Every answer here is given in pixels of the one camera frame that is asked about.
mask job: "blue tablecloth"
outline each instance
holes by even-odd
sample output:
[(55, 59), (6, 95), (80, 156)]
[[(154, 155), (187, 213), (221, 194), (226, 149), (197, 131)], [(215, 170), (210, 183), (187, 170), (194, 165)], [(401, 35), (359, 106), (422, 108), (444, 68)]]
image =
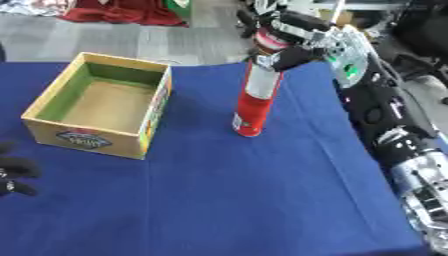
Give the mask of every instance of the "blue tablecloth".
[(65, 65), (0, 64), (0, 140), (43, 171), (38, 197), (0, 200), (0, 255), (425, 255), (325, 64), (286, 75), (251, 139), (231, 129), (242, 64), (174, 68), (145, 161), (34, 142), (20, 115)]

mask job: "red spray can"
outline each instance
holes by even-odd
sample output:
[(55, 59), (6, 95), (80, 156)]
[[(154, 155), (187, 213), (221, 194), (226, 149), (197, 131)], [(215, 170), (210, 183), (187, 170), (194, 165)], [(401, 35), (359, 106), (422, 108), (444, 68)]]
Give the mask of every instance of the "red spray can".
[[(255, 35), (258, 52), (271, 55), (289, 46), (266, 29), (259, 29)], [(274, 101), (283, 73), (267, 70), (252, 61), (247, 64), (243, 90), (233, 118), (233, 128), (240, 135), (254, 137), (261, 133), (269, 109)]]

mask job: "green object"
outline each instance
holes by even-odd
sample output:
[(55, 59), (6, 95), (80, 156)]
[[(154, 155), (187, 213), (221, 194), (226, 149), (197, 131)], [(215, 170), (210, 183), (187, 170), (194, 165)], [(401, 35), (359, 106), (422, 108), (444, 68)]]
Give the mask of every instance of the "green object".
[(355, 66), (350, 66), (350, 68), (346, 71), (347, 77), (351, 78), (352, 76), (358, 73), (358, 69)]
[(179, 17), (190, 18), (191, 17), (192, 1), (193, 0), (190, 0), (188, 2), (188, 5), (186, 8), (179, 6), (174, 0), (165, 0), (165, 5), (168, 9), (175, 12)]
[(68, 80), (64, 88), (51, 99), (36, 117), (48, 121), (61, 121), (91, 82), (92, 77), (87, 66), (82, 65), (70, 80)]
[(163, 73), (97, 63), (84, 63), (36, 116), (61, 122), (93, 81), (147, 88), (157, 87)]
[(336, 57), (329, 56), (329, 57), (328, 57), (328, 60), (329, 60), (330, 62), (335, 62), (335, 61), (336, 61)]

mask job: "cardboard bottom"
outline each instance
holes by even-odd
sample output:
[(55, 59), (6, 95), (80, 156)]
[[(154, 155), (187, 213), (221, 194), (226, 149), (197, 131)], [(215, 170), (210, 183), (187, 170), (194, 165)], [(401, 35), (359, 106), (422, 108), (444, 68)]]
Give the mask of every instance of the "cardboard bottom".
[(154, 93), (149, 86), (93, 79), (62, 123), (137, 133)]

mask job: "chair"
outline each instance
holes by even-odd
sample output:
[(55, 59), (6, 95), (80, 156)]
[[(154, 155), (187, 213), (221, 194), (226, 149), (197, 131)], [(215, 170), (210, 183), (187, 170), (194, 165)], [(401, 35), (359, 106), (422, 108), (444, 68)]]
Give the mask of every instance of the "chair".
[[(448, 65), (448, 7), (444, 2), (412, 0), (397, 21), (393, 34), (418, 55), (400, 54), (395, 58), (393, 65), (406, 70), (404, 80), (432, 75), (448, 88), (448, 78), (443, 71)], [(448, 97), (441, 102), (448, 105)]]

